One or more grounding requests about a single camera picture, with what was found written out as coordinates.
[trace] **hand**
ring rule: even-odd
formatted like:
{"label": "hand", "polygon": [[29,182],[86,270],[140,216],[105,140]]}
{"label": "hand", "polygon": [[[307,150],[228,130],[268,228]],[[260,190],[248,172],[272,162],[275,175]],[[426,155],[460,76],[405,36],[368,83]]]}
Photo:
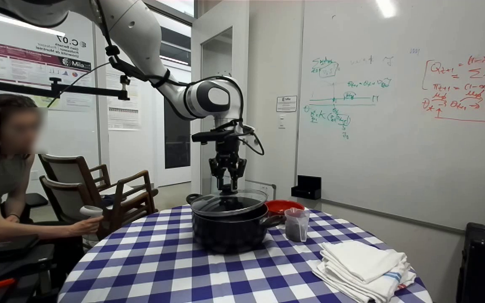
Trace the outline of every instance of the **hand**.
{"label": "hand", "polygon": [[19,224],[19,222],[21,222],[21,217],[19,217],[19,216],[9,216],[9,217],[5,217],[5,221],[14,222],[14,224]]}
{"label": "hand", "polygon": [[86,221],[80,221],[80,222],[69,226],[71,236],[95,234],[103,219],[105,219],[103,216],[90,217]]}

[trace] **floor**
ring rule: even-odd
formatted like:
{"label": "floor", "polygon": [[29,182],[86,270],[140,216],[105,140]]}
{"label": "floor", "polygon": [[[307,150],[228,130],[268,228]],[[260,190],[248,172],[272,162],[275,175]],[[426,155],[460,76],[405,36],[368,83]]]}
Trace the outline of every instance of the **floor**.
{"label": "floor", "polygon": [[[155,206],[159,211],[184,206],[187,204],[189,194],[191,194],[191,184],[160,187],[159,196],[155,197]],[[56,221],[56,214],[51,206],[32,209],[31,217],[36,222]]]}

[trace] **person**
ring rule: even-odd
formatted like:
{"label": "person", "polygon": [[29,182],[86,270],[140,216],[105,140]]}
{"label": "person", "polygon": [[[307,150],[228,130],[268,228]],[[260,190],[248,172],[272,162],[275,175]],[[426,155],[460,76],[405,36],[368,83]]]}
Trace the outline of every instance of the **person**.
{"label": "person", "polygon": [[36,150],[27,148],[34,142],[29,135],[36,133],[36,127],[39,128],[27,111],[21,111],[27,106],[36,106],[27,96],[0,95],[0,241],[37,236],[41,241],[53,243],[56,263],[66,275],[85,253],[81,236],[96,233],[103,217],[85,219],[71,226],[21,222],[34,164],[34,155],[27,155],[27,152]]}

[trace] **folded napkin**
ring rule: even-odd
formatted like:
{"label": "folded napkin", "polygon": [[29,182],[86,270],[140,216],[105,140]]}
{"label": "folded napkin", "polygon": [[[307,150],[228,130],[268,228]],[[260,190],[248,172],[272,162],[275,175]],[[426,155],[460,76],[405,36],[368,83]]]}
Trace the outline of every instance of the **folded napkin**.
{"label": "folded napkin", "polygon": [[416,275],[406,254],[381,251],[373,246],[347,241],[322,246],[322,263],[314,273],[334,290],[341,290],[356,302],[386,303],[401,288],[415,283]]}

